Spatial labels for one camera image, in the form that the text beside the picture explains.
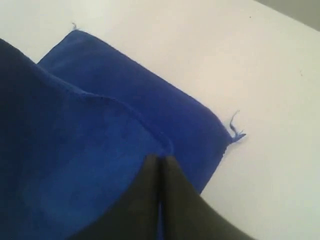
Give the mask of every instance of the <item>folded cloth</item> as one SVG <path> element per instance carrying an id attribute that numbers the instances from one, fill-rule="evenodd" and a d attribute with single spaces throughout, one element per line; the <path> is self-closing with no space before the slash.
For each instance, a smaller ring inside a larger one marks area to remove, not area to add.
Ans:
<path id="1" fill-rule="evenodd" d="M 63 82 L 0 40 L 0 239 L 62 240 L 171 141 L 129 106 Z"/>
<path id="2" fill-rule="evenodd" d="M 208 108 L 83 31 L 70 32 L 38 64 L 84 91 L 127 104 L 157 126 L 198 193 L 235 141 Z"/>

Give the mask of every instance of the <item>blue microfiber cloth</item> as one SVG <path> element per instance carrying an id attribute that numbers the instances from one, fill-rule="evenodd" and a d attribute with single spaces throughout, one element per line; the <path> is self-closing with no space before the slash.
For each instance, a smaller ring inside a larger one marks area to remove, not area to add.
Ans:
<path id="1" fill-rule="evenodd" d="M 244 135 L 232 138 L 208 108 L 86 32 L 70 32 L 39 65 L 87 92 L 126 103 L 157 126 L 199 193 L 227 146 Z"/>
<path id="2" fill-rule="evenodd" d="M 127 105 L 0 40 L 0 240 L 62 240 L 101 216 L 171 141 Z"/>

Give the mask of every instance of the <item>white table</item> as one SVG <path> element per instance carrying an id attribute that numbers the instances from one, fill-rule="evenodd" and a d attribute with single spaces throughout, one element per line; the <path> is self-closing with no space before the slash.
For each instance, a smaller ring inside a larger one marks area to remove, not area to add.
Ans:
<path id="1" fill-rule="evenodd" d="M 72 22 L 248 136 L 203 197 L 259 240 L 320 239 L 320 32 L 252 0 L 2 0 L 0 37 L 38 61 Z"/>

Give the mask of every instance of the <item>black object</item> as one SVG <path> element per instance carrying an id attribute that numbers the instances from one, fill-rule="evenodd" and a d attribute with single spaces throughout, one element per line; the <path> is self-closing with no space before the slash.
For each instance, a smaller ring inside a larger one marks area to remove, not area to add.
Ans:
<path id="1" fill-rule="evenodd" d="M 155 155 L 102 217 L 69 240 L 155 240 L 160 203 L 165 240 L 253 240 L 199 196 L 174 157 Z"/>

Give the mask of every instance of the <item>white surface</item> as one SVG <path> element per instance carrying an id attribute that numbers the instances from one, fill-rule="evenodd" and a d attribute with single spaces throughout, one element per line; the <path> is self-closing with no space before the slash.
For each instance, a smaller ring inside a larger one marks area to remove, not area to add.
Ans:
<path id="1" fill-rule="evenodd" d="M 2 0 L 0 36 L 38 61 L 72 22 L 235 123 L 203 197 L 259 240 L 320 239 L 320 33 L 251 0 Z"/>

